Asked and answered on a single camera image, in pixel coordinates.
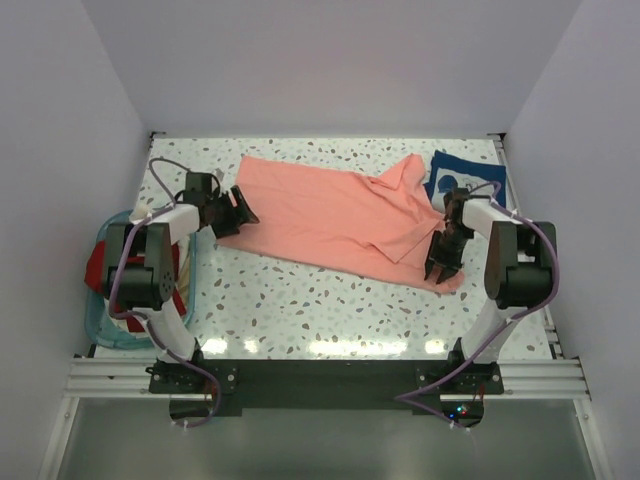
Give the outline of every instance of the speckled white table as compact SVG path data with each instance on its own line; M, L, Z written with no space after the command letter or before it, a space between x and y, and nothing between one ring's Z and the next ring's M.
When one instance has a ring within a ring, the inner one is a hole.
M498 163L491 140L156 138L151 157L216 172L228 188L244 154L379 175L409 153L422 155L429 170L436 149ZM160 165L158 171L172 190L182 189L179 169ZM154 207L167 201L148 171L139 201ZM478 235L465 250L464 284L446 295L218 247L210 230L200 232L197 242L197 297L189 329L207 357L442 358L471 327L486 298L487 242ZM98 347L95 356L155 353ZM541 315L518 325L501 358L551 358Z

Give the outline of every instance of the blue towel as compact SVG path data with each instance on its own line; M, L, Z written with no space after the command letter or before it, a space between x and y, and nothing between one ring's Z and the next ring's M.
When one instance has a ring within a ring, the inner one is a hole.
M502 185L496 201L506 207L507 169L504 166L470 162L436 150L431 159L429 181L424 184L424 188L433 208L443 212L445 193L456 187L472 189L486 182L499 182ZM491 195L493 186L482 188L475 193Z

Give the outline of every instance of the teal plastic basket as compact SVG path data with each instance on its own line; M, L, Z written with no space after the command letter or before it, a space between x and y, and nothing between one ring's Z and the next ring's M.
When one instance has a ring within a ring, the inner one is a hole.
M104 240L109 224L121 221L126 222L129 220L130 214L131 210L128 210L126 212L118 213L107 220L98 232L96 243ZM191 262L191 268L189 270L189 304L187 305L186 315L182 317L185 326L189 325L189 322L191 322L196 302L195 288L197 263L195 234L191 235L191 241L189 242L189 259ZM91 341L101 347L116 350L136 350L139 348L153 347L149 338L136 338L134 335L116 327L105 311L104 298L100 294L91 290L89 290L89 294L87 295L84 328Z

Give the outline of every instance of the pink t-shirt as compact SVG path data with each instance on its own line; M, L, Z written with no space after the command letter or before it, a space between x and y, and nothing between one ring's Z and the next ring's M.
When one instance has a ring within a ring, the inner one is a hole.
M219 244L436 292L460 286L462 273L436 285L424 263L442 215L427 198L419 155L379 177L245 156L236 183L257 225Z

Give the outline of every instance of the white enclosure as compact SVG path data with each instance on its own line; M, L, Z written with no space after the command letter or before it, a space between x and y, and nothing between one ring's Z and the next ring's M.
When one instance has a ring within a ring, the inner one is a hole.
M558 229L565 353L583 361L616 478L639 478L638 18L637 0L0 2L0 477L40 471L88 347L95 233L135 202L161 131L506 133L524 212Z

